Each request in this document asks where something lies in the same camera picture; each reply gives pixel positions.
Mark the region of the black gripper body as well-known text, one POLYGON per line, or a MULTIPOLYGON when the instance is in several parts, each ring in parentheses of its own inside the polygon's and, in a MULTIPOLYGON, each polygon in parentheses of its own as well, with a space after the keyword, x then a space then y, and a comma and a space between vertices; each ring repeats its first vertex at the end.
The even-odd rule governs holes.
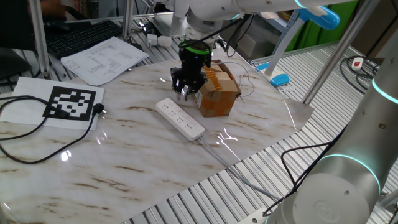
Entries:
POLYGON ((195 48, 181 48, 179 51, 181 67, 174 70, 174 80, 179 82, 206 82, 203 66, 211 59, 211 51, 195 48))

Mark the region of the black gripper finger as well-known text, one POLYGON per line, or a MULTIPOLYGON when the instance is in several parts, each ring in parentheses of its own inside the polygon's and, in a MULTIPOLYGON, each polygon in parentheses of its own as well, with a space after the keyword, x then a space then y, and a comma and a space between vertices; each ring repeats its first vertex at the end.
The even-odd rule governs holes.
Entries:
POLYGON ((181 99, 182 91, 185 86, 185 82, 183 80, 183 72, 181 68, 171 68, 170 74, 172 77, 172 88, 177 94, 177 99, 181 99))
POLYGON ((189 95, 196 94, 207 81, 208 80, 205 74, 199 74, 199 76, 186 83, 184 85, 184 100, 187 101, 189 95))

